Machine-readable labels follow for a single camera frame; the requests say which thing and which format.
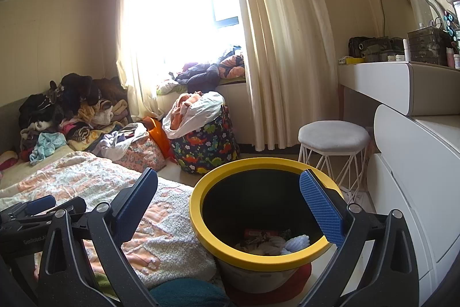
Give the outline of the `cream curtain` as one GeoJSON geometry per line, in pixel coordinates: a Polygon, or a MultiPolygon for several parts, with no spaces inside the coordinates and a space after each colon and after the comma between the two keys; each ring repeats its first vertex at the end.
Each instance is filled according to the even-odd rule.
{"type": "MultiPolygon", "coordinates": [[[[117,0],[116,64],[133,116],[161,117],[156,86],[186,42],[174,14],[187,0],[117,0]]],[[[296,144],[299,128],[338,113],[337,58],[324,0],[239,0],[246,87],[256,150],[296,144]]]]}

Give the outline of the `dark cosmetic drawer organizer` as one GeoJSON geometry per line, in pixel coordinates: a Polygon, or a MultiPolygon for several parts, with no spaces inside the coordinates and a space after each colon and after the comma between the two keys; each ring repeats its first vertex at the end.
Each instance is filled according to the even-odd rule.
{"type": "Polygon", "coordinates": [[[447,48],[451,38],[443,30],[429,26],[408,33],[411,60],[434,65],[448,65],[447,48]]]}

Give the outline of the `orange white tufted blanket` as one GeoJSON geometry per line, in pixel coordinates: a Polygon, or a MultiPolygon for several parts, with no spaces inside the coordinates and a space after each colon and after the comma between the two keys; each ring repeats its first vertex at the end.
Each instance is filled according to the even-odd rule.
{"type": "Polygon", "coordinates": [[[108,203],[114,241],[143,284],[179,278],[210,281],[216,265],[196,238],[189,218],[192,187],[149,171],[115,164],[92,153],[71,152],[39,167],[14,167],[1,181],[1,208],[51,195],[57,204],[82,198],[87,210],[108,203]]]}

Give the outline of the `dinosaur print laundry basket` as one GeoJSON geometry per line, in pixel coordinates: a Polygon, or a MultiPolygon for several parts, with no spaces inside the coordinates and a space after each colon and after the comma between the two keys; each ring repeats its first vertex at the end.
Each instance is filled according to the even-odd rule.
{"type": "Polygon", "coordinates": [[[239,145],[226,105],[221,106],[221,112],[215,120],[170,140],[170,144],[177,164],[184,172],[193,175],[205,175],[239,158],[239,145]]]}

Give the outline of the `clothes on window sill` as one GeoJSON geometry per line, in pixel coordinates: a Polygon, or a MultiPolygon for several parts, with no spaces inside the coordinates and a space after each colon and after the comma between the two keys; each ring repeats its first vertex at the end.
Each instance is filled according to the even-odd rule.
{"type": "Polygon", "coordinates": [[[157,95],[164,96],[215,90],[220,85],[244,83],[246,71],[242,48],[233,46],[211,63],[189,63],[180,73],[169,73],[169,78],[157,86],[157,95]]]}

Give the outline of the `white bag with clothes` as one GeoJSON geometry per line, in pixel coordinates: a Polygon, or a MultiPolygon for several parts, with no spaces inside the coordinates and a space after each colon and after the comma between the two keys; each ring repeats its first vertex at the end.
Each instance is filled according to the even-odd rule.
{"type": "Polygon", "coordinates": [[[169,138],[175,140],[214,121],[225,105],[218,92],[181,94],[164,116],[162,128],[169,138]]]}

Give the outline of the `dark bag on desk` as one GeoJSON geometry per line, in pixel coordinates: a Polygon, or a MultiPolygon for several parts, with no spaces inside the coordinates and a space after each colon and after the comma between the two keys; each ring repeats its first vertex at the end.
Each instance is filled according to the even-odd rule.
{"type": "Polygon", "coordinates": [[[404,54],[400,37],[352,37],[348,40],[348,55],[364,62],[386,62],[388,56],[404,54]]]}

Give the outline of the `white vanity desk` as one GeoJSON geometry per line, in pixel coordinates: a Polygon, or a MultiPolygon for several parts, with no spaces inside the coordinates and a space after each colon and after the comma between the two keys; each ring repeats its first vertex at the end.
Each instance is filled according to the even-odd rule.
{"type": "Polygon", "coordinates": [[[459,71],[414,62],[342,65],[339,82],[377,102],[367,186],[404,213],[424,304],[459,260],[459,71]]]}

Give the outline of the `clothes pile on bed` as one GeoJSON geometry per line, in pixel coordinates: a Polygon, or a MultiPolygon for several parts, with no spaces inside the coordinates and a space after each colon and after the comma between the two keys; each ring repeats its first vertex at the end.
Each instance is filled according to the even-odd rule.
{"type": "Polygon", "coordinates": [[[19,107],[19,127],[20,157],[32,165],[62,146],[120,162],[148,138],[144,124],[131,119],[119,79],[76,73],[27,97],[19,107]]]}

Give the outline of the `yellow rimmed trash bin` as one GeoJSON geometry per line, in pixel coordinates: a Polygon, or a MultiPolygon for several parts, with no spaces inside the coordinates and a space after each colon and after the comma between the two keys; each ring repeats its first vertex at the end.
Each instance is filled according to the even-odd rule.
{"type": "Polygon", "coordinates": [[[215,257],[225,285],[248,294],[282,288],[331,247],[300,190],[310,165],[276,157],[224,164],[199,180],[189,201],[191,225],[215,257]],[[310,244],[286,255],[264,255],[243,243],[305,235],[310,244]]]}

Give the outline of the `heart shaped mirror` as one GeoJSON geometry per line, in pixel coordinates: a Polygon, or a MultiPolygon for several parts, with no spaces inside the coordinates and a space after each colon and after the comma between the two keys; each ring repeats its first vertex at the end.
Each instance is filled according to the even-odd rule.
{"type": "Polygon", "coordinates": [[[408,33],[429,26],[443,30],[445,8],[437,0],[379,0],[382,34],[406,38],[408,33]]]}

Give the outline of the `floral pink pillow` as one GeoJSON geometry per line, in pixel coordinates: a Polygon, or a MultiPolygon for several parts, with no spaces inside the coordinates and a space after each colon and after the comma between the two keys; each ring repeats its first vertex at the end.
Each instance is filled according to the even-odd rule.
{"type": "Polygon", "coordinates": [[[142,173],[148,167],[160,171],[166,166],[166,159],[160,147],[149,136],[145,136],[132,142],[115,164],[142,173]]]}

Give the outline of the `white foam fruit net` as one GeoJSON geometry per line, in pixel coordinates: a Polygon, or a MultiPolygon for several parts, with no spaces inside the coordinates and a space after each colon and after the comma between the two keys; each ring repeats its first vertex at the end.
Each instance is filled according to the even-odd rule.
{"type": "Polygon", "coordinates": [[[310,246],[310,237],[302,234],[285,240],[279,236],[271,236],[261,242],[256,248],[257,255],[289,255],[310,246]]]}

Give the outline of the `orange bag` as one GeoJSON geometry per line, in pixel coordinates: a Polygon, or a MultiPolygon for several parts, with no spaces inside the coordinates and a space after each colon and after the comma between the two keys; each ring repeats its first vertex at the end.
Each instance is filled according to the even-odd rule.
{"type": "Polygon", "coordinates": [[[159,120],[151,117],[142,119],[143,125],[146,127],[150,138],[158,145],[165,159],[169,159],[172,155],[171,144],[162,129],[162,124],[159,120]]]}

